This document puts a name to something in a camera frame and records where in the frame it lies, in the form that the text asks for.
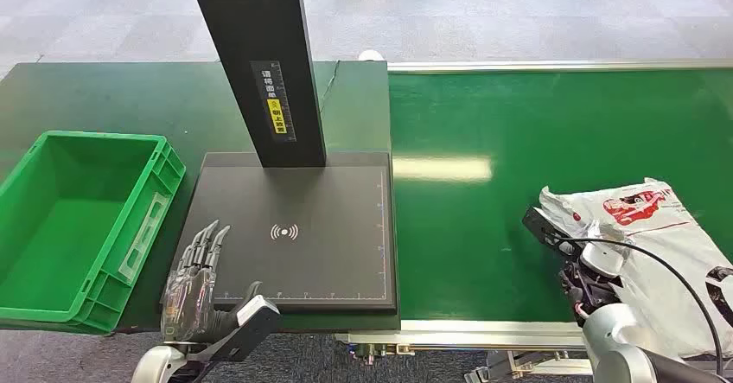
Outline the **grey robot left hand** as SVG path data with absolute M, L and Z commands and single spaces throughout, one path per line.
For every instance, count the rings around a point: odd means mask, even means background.
M 254 281 L 243 300 L 229 311 L 214 307 L 216 268 L 230 226 L 214 220 L 195 234 L 169 274 L 163 295 L 161 331 L 166 342 L 213 344 L 244 322 L 238 313 L 259 291 Z

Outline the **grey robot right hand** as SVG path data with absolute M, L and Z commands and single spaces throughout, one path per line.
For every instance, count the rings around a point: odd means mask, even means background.
M 630 239 L 627 235 L 619 228 L 609 223 L 601 222 L 599 220 L 591 221 L 581 232 L 577 235 L 579 239 L 604 239 L 609 240 L 612 246 L 617 246 L 615 242 L 623 244 L 631 244 Z

